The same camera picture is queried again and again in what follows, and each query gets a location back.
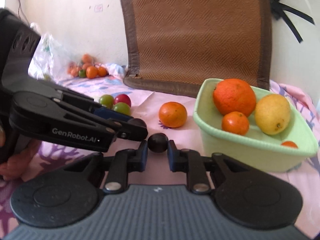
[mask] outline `black strap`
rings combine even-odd
[[[309,15],[307,15],[301,11],[298,11],[288,5],[280,3],[279,0],[270,0],[270,6],[271,6],[271,12],[274,15],[274,17],[276,18],[276,20],[282,18],[284,20],[284,22],[288,25],[288,27],[290,28],[290,30],[292,31],[294,36],[297,38],[299,43],[301,43],[303,41],[303,39],[302,39],[301,35],[299,34],[298,30],[296,29],[296,27],[293,25],[292,21],[289,19],[289,17],[286,15],[286,13],[284,11],[291,12],[291,13],[301,17],[302,19],[304,19],[308,22],[315,24],[312,17],[310,17]]]

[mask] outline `green plastic basket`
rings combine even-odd
[[[204,152],[207,156],[220,152],[262,171],[283,172],[299,165],[317,153],[318,143],[301,114],[291,106],[288,127],[275,136],[264,134],[257,127],[253,114],[249,116],[250,129],[245,136],[221,130],[223,116],[212,100],[212,93],[221,79],[207,79],[198,93],[193,119],[201,129]],[[257,101],[271,94],[252,87]],[[281,146],[290,140],[298,149]]]

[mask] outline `small orange tomato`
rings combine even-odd
[[[108,71],[104,68],[104,67],[99,67],[98,68],[98,75],[100,77],[105,77],[106,75],[108,75]]]
[[[90,67],[90,66],[92,66],[92,64],[90,64],[90,63],[84,63],[84,64],[82,65],[82,69],[87,70],[87,68]]]
[[[284,141],[281,145],[292,148],[298,148],[298,146],[293,141]]]
[[[83,63],[93,63],[93,58],[89,54],[84,54],[81,58]]]
[[[73,77],[77,77],[77,76],[78,76],[78,73],[79,73],[79,70],[78,70],[77,67],[73,67],[73,68],[71,69],[71,75],[72,75]]]
[[[94,66],[89,66],[86,70],[87,78],[93,79],[97,77],[98,75],[98,70]]]

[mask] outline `metal rivet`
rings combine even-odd
[[[109,127],[106,127],[106,130],[107,130],[108,132],[115,133],[115,130],[113,130],[113,129],[109,128]]]
[[[121,184],[119,182],[109,182],[104,187],[106,190],[116,191],[121,189]]]
[[[122,126],[122,124],[120,124],[119,122],[113,122],[113,123],[117,126]]]
[[[193,190],[196,192],[206,192],[209,189],[210,189],[209,186],[204,183],[197,183],[193,186]]]

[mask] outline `human hand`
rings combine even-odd
[[[5,132],[0,122],[0,147],[5,143]],[[32,139],[28,146],[20,153],[12,155],[7,162],[0,164],[0,176],[4,180],[12,180],[21,177],[26,171],[33,156],[38,152],[41,141]]]

